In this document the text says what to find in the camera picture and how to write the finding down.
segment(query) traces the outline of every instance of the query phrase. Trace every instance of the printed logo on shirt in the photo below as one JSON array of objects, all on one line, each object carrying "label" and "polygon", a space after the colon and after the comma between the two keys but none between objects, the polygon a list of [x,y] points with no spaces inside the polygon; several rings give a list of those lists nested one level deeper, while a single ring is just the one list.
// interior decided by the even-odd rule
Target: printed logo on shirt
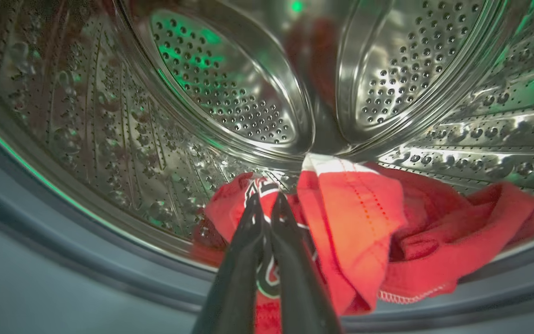
[{"label": "printed logo on shirt", "polygon": [[[267,178],[258,178],[253,180],[246,189],[244,207],[246,207],[246,201],[256,194],[259,193],[259,197],[265,195],[273,194],[279,192],[280,188],[272,182],[267,180]],[[271,218],[264,216],[267,222],[271,222]],[[314,242],[310,236],[309,227],[304,224],[299,224],[300,233],[302,239],[309,249],[312,260],[316,261],[317,253],[316,247],[314,247]],[[263,261],[259,264],[257,272],[257,288],[258,290],[269,298],[279,298],[280,297],[280,269],[277,266],[277,262],[273,257],[273,249],[271,248],[271,241],[268,239],[269,236],[265,236],[264,247],[263,247]]]}]

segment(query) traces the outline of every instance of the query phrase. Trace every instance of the stainless steel drum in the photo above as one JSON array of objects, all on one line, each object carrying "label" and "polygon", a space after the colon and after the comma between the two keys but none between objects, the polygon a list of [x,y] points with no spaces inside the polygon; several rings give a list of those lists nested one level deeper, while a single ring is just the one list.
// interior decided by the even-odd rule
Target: stainless steel drum
[{"label": "stainless steel drum", "polygon": [[0,144],[208,269],[189,239],[218,187],[293,192],[308,151],[534,194],[534,1],[2,1]]}]

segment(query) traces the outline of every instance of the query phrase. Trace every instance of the red fabric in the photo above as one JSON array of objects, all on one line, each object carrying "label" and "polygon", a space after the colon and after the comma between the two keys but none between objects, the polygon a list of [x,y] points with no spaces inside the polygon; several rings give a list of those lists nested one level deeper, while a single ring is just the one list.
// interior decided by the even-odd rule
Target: red fabric
[{"label": "red fabric", "polygon": [[[377,298],[417,302],[450,293],[457,280],[489,262],[508,243],[534,235],[534,197],[493,184],[468,197],[450,186],[396,169],[355,165],[338,173],[303,171],[288,195],[308,224],[335,311],[369,313]],[[205,213],[228,241],[244,211],[252,174],[216,192]],[[261,198],[271,209],[275,196]],[[279,300],[258,292],[256,331],[280,333]]]}]

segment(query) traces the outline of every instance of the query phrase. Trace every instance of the white stitching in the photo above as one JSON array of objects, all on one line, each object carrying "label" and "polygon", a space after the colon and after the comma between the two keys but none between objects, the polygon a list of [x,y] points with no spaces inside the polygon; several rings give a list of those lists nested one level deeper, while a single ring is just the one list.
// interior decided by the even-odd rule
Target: white stitching
[{"label": "white stitching", "polygon": [[446,287],[446,285],[441,285],[440,287],[438,288],[435,288],[433,290],[430,290],[428,292],[424,292],[423,294],[419,295],[419,296],[414,296],[414,297],[406,297],[406,296],[399,296],[399,295],[395,295],[395,294],[392,294],[390,292],[386,292],[386,291],[383,291],[383,290],[380,290],[379,293],[378,293],[378,298],[379,300],[382,300],[383,302],[392,302],[394,304],[413,304],[414,302],[419,302],[420,300],[426,298],[427,296],[437,292],[437,291],[440,291],[442,289],[444,289]]}]

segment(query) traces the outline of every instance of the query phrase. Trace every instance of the red garment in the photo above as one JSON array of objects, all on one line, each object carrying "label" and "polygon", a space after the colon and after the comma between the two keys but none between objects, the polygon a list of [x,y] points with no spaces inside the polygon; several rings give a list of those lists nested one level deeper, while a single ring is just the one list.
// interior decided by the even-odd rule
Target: red garment
[{"label": "red garment", "polygon": [[[225,239],[249,184],[261,182],[268,183],[242,174],[212,197],[205,213]],[[274,199],[261,198],[266,214]],[[534,235],[534,197],[512,184],[463,197],[438,180],[319,154],[307,155],[288,201],[298,224],[310,228],[339,315],[369,313],[377,298],[407,304],[450,293],[505,245]],[[276,296],[259,290],[255,323],[258,333],[280,333]]]}]

